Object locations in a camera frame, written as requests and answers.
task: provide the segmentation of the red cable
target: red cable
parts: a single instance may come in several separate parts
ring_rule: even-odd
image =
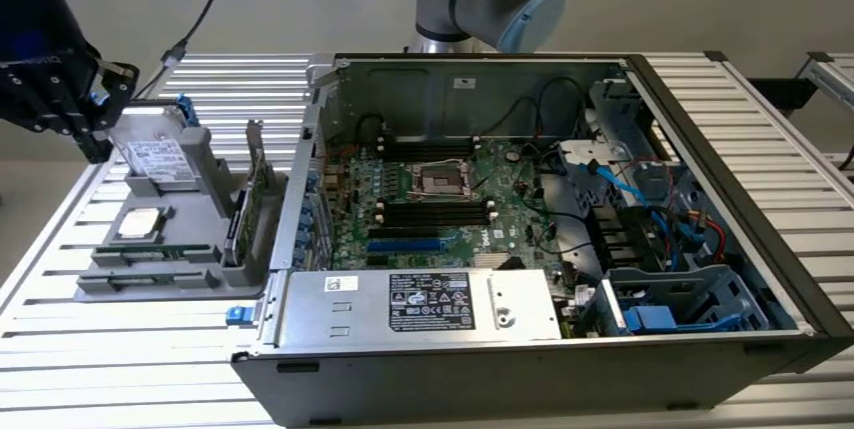
[[[691,219],[699,219],[699,215],[697,214],[689,214],[689,217]],[[709,218],[706,218],[706,223],[709,224],[709,227],[711,227],[711,229],[718,233],[718,249],[715,250],[713,256],[713,261],[718,262],[723,257],[723,250],[726,248],[726,232],[723,232],[723,228],[718,225],[718,223]]]

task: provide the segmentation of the hard drive label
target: hard drive label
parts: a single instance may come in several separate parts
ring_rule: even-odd
[[[393,331],[475,328],[467,273],[391,274],[389,277],[389,327]]]
[[[184,150],[175,139],[134,141],[127,146],[135,163],[154,182],[192,181],[195,176],[184,157]]]

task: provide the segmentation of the blue cable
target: blue cable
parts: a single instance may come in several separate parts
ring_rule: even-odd
[[[602,177],[605,177],[611,184],[614,184],[617,187],[619,187],[621,189],[623,189],[625,191],[630,192],[641,201],[641,204],[643,204],[643,207],[649,208],[650,207],[650,202],[646,199],[646,196],[643,195],[643,193],[635,189],[634,187],[631,187],[629,184],[626,184],[623,181],[621,181],[617,176],[614,175],[614,173],[607,169],[607,167],[605,166],[599,166],[597,168],[597,174],[599,174]],[[659,225],[659,227],[662,228],[662,231],[665,232],[665,237],[670,236],[670,228],[667,227],[667,222],[665,221],[665,219],[662,218],[661,214],[655,211],[653,211],[653,220],[655,221],[655,223]],[[670,270],[675,270],[677,269],[677,263],[679,262],[679,252],[677,247],[671,248],[670,251]]]

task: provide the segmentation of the aluminum workbench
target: aluminum workbench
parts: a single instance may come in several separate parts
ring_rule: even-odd
[[[813,81],[854,114],[854,54],[808,54],[810,58],[797,77]]]
[[[854,323],[854,186],[726,61],[647,55],[677,99],[833,302]],[[287,170],[308,58],[187,57],[160,90],[186,93],[214,149],[246,169],[246,120],[264,120],[267,156]],[[0,427],[276,427],[227,364],[254,328],[227,328],[247,301],[78,304],[90,263],[128,188],[120,163],[91,166],[0,289]],[[454,427],[854,427],[854,349],[778,375],[713,411],[583,416]]]

